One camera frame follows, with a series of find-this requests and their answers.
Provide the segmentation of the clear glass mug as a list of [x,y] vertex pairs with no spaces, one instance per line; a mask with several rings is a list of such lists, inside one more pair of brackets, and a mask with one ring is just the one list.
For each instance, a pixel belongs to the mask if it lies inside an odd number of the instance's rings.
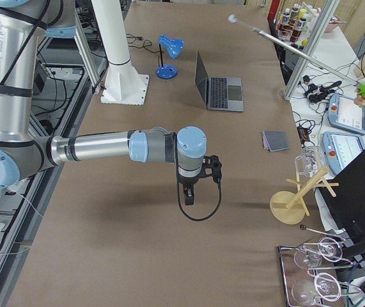
[[296,174],[307,178],[313,177],[321,167],[326,165],[324,152],[319,146],[304,147],[300,155],[295,158]]

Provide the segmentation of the wooden mug tree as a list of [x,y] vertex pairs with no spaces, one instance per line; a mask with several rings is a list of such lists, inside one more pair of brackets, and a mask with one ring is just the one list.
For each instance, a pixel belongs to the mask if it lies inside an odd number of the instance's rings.
[[332,197],[336,197],[333,187],[339,186],[339,183],[330,183],[325,178],[328,171],[328,167],[323,166],[307,182],[296,180],[294,184],[300,186],[297,193],[279,191],[273,194],[270,199],[273,216],[284,224],[298,224],[305,216],[310,216],[303,197],[314,187],[325,187]]

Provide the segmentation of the grey laptop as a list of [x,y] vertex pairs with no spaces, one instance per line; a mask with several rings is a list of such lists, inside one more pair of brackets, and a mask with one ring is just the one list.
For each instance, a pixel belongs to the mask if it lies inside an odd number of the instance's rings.
[[207,110],[244,112],[241,78],[210,77],[199,51],[196,53],[194,82]]

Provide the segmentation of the blue desk lamp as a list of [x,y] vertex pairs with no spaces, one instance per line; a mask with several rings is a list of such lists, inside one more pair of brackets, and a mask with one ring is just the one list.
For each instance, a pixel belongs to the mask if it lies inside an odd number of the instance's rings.
[[156,75],[161,79],[172,79],[177,73],[178,69],[174,65],[164,64],[162,47],[165,47],[171,59],[176,59],[182,52],[185,41],[180,38],[170,38],[167,35],[160,35],[158,38],[160,51],[160,65],[156,70]]

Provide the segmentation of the upper teach pendant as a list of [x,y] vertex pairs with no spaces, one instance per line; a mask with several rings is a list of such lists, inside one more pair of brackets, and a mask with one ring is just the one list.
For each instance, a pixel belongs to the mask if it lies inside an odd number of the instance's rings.
[[329,100],[327,118],[330,126],[365,135],[365,107],[354,104],[354,99],[333,94]]

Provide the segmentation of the aluminium frame post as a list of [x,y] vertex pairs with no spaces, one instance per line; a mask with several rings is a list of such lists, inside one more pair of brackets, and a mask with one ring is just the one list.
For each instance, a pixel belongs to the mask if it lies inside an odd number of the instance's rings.
[[[322,37],[325,28],[327,27],[330,18],[333,16],[336,8],[339,4],[339,0],[327,0],[320,12],[313,28],[311,31],[311,35],[309,36],[309,41],[304,48],[304,53],[308,56],[313,56],[313,53]],[[295,65],[295,69],[292,72],[292,75],[286,85],[286,89],[284,91],[284,99],[290,100],[293,96],[293,93],[300,81],[300,78],[303,76],[303,73],[307,67],[307,60],[304,58],[299,58],[297,64]]]

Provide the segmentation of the metal glass rack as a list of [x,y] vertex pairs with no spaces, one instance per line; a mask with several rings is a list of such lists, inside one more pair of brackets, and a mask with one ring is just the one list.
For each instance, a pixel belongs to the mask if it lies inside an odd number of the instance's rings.
[[341,299],[362,294],[357,285],[339,281],[337,270],[354,270],[358,263],[345,257],[345,233],[321,232],[300,225],[300,229],[321,237],[298,246],[279,246],[279,264],[286,306],[333,306]]

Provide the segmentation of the teach pendant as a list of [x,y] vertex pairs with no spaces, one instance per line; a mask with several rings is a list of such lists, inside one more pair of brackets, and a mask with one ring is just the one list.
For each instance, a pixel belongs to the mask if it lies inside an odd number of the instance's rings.
[[324,132],[322,148],[331,172],[337,175],[365,149],[365,144],[358,134]]
[[365,107],[354,104],[354,99],[333,94],[329,100],[327,118],[330,126],[365,135]]

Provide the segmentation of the lower wine glass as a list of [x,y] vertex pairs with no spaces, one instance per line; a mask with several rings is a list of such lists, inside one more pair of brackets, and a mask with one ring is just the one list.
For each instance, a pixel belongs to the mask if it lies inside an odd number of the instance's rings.
[[291,288],[291,296],[300,306],[328,306],[341,297],[341,286],[335,277],[321,272],[296,282]]

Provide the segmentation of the pink bowl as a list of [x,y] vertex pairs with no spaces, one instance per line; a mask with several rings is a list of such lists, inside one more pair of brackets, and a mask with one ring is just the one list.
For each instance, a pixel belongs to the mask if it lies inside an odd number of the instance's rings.
[[330,33],[333,30],[335,30],[337,27],[339,27],[340,25],[346,24],[345,21],[343,21],[340,17],[338,17],[337,15],[333,15],[330,18],[329,23],[327,24],[327,27],[325,28],[325,32],[326,33]]

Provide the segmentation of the grey folded cloth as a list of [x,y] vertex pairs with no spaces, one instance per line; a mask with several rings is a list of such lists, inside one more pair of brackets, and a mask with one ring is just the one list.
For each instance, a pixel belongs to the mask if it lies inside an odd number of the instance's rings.
[[269,152],[278,152],[290,149],[290,144],[284,131],[263,131],[261,135],[264,149]]

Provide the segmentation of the lower teach pendant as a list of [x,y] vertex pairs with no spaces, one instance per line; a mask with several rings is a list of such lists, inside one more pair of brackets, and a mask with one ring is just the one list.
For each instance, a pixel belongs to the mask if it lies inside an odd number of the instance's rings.
[[331,172],[337,175],[365,149],[365,144],[358,134],[324,132],[322,148]]

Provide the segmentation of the black monitor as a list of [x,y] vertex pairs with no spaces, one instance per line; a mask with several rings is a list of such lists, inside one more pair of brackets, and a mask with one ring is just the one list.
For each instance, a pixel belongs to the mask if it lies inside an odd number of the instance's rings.
[[353,245],[344,252],[348,258],[362,255],[365,259],[365,150],[331,182],[339,184],[335,197],[324,188],[319,191],[338,228],[345,229],[352,239]]

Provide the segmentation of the bottles in rack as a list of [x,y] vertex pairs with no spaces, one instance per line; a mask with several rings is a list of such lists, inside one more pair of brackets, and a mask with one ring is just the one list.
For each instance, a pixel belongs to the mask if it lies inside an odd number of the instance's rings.
[[307,45],[319,12],[320,9],[317,10],[305,2],[285,6],[277,13],[277,37],[284,43],[303,49]]

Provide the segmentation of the upper wine glass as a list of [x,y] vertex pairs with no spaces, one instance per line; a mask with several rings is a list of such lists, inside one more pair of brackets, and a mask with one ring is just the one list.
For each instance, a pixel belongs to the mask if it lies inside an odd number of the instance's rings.
[[295,264],[305,270],[319,268],[324,260],[335,263],[341,258],[340,243],[330,237],[323,237],[318,242],[301,244],[293,256]]

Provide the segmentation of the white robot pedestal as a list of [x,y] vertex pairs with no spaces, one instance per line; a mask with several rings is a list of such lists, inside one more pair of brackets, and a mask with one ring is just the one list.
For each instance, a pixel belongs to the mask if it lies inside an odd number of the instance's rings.
[[109,64],[101,102],[141,106],[150,77],[132,65],[120,2],[95,0],[92,5]]

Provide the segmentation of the wine glass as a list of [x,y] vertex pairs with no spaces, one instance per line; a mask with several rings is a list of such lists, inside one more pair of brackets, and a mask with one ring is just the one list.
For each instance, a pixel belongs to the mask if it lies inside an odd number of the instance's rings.
[[341,286],[335,277],[321,272],[296,282],[291,288],[291,296],[300,306],[328,306],[341,297]]
[[295,264],[305,270],[319,268],[324,260],[335,263],[341,258],[340,243],[330,237],[323,237],[318,242],[301,244],[293,256]]

